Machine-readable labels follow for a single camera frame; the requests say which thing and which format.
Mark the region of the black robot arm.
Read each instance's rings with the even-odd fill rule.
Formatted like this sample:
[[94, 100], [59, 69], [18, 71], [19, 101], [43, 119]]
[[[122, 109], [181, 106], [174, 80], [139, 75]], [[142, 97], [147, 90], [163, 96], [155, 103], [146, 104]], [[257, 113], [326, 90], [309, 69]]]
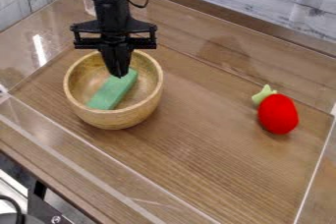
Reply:
[[130, 54], [134, 49], [155, 48], [157, 25], [134, 19], [129, 6], [143, 8], [130, 0], [91, 0], [95, 19], [73, 24], [73, 45], [75, 49], [99, 51], [109, 73], [121, 78], [127, 73]]

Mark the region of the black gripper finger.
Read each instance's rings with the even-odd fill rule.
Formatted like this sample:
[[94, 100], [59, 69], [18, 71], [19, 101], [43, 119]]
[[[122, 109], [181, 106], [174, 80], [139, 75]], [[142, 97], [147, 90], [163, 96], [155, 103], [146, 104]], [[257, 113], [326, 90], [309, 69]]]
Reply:
[[118, 65], [117, 65], [117, 58], [114, 54], [113, 48], [101, 48], [99, 53], [102, 55], [103, 63], [107, 68], [109, 73], [114, 76], [119, 76]]
[[123, 77], [127, 74], [127, 66], [130, 62], [130, 51], [126, 47], [118, 47], [118, 77]]

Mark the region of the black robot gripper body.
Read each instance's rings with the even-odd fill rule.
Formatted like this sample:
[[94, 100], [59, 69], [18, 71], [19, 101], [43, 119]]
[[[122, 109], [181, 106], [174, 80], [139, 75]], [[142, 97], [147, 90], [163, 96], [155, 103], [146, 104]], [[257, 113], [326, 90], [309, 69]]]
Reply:
[[77, 49], [155, 48], [157, 26], [131, 17], [127, 0], [93, 0], [93, 4], [95, 19], [69, 27]]

